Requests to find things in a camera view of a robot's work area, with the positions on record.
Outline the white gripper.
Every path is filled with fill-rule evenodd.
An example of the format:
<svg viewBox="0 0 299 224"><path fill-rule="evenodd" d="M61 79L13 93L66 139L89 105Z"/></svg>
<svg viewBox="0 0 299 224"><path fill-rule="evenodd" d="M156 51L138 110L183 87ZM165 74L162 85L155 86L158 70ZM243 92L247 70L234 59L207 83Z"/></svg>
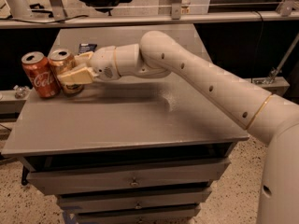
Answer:
<svg viewBox="0 0 299 224"><path fill-rule="evenodd" d="M58 80L70 86L93 83L96 77L104 81L119 79L121 76L115 63L115 49L115 46L109 46L95 53L88 51L75 55L76 67L60 74Z"/></svg>

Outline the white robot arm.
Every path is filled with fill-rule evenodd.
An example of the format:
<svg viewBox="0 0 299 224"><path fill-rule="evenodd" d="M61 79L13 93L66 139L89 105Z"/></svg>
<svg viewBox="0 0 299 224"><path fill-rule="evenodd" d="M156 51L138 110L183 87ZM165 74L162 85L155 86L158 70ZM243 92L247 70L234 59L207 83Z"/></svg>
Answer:
<svg viewBox="0 0 299 224"><path fill-rule="evenodd" d="M77 67L58 76L65 85L124 76L175 73L246 130L268 145L256 224L299 224L299 105L223 70L160 31L140 42L105 47L75 58Z"/></svg>

